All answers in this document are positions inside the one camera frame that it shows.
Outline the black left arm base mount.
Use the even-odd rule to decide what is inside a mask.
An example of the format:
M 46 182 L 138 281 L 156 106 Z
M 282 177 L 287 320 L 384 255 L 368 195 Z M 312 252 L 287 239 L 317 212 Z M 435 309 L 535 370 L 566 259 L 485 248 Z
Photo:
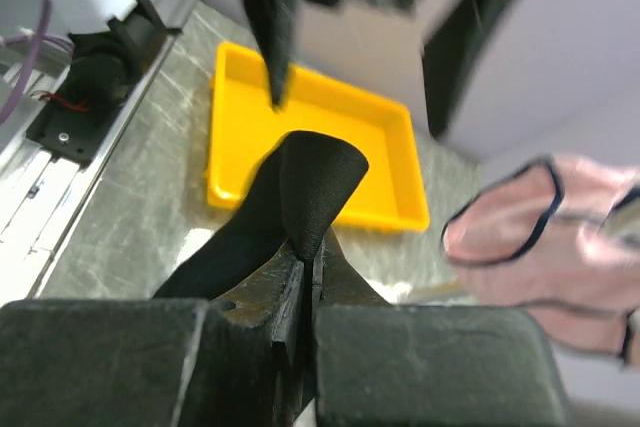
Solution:
M 123 20 L 112 18 L 108 30 L 72 34 L 69 71 L 26 130 L 26 137 L 54 155 L 89 164 L 105 140 L 136 85 L 149 71 L 169 28 L 151 0 L 136 0 Z

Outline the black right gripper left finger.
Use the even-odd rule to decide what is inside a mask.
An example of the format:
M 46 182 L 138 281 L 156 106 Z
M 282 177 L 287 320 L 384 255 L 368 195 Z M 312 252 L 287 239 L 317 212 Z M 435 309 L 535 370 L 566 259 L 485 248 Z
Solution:
M 5 426 L 289 426 L 305 267 L 283 246 L 214 301 L 1 310 Z

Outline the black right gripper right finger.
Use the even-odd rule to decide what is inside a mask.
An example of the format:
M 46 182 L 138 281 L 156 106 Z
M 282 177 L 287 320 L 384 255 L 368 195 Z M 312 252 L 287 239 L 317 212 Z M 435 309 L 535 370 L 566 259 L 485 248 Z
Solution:
M 386 302 L 334 235 L 314 284 L 320 426 L 571 426 L 550 345 L 519 309 Z

